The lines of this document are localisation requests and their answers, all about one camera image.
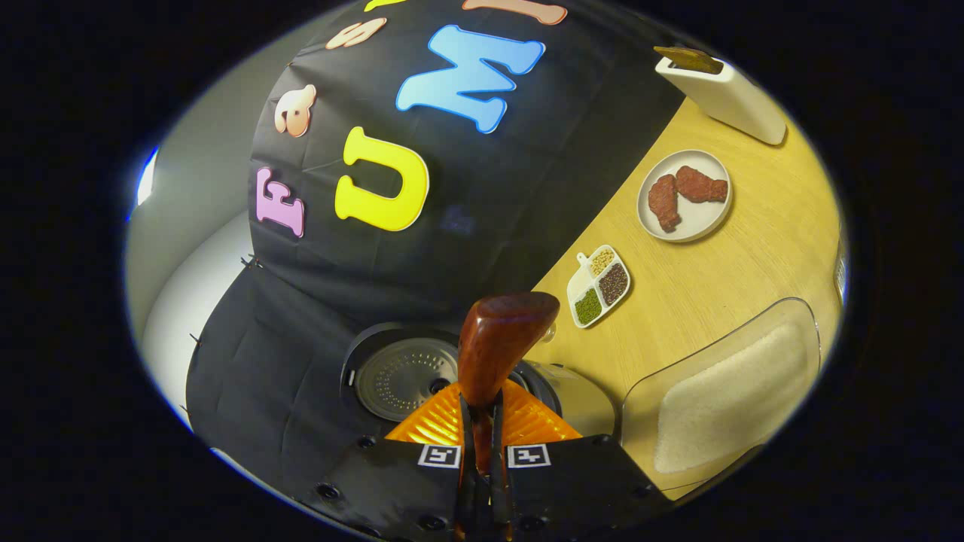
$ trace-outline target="letter m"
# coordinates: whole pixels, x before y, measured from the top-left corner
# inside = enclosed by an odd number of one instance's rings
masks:
[[[466,93],[513,91],[516,84],[486,61],[502,64],[516,75],[532,70],[546,46],[539,41],[513,41],[476,34],[454,24],[443,26],[428,41],[428,48],[455,65],[413,75],[398,89],[395,107],[408,111],[414,105],[435,107],[475,121],[475,128],[492,133],[505,115],[505,100],[481,100]]]

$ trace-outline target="wooden handle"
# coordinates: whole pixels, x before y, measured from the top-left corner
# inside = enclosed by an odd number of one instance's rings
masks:
[[[559,300],[543,292],[476,301],[459,336],[459,386],[469,406],[492,404],[522,356],[559,314]]]

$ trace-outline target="wooden table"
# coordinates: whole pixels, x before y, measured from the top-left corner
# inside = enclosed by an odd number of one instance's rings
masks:
[[[770,146],[708,117],[687,98],[615,196],[534,288],[558,297],[563,309],[554,339],[537,344],[526,358],[568,366],[621,405],[640,379],[791,296],[813,309],[825,357],[841,314],[833,281],[840,217],[817,155],[787,123],[784,142]],[[716,156],[730,174],[734,200],[715,232],[675,244],[643,229],[636,201],[656,162],[683,149]],[[567,307],[566,284],[577,270],[576,254],[588,256],[602,244],[612,245],[625,262],[630,291],[599,322],[580,330]]]

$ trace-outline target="rice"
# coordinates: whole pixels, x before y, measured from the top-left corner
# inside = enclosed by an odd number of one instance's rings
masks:
[[[808,390],[806,369],[802,337],[784,324],[674,385],[659,405],[656,470],[697,467],[775,431]]]

